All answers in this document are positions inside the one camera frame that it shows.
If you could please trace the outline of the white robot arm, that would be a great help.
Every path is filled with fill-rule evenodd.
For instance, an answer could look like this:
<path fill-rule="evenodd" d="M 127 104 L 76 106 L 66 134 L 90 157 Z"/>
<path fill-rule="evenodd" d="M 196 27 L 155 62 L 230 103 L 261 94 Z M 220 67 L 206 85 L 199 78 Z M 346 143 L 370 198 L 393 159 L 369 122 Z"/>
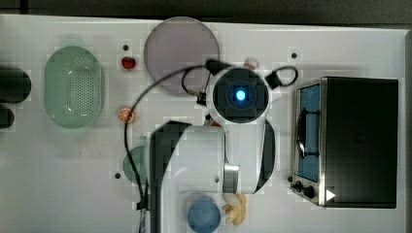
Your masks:
<path fill-rule="evenodd" d="M 275 168 L 266 119 L 276 87 L 243 67 L 212 68 L 206 107 L 215 126 L 168 121 L 151 136 L 151 233 L 178 233 L 185 192 L 254 194 Z"/>

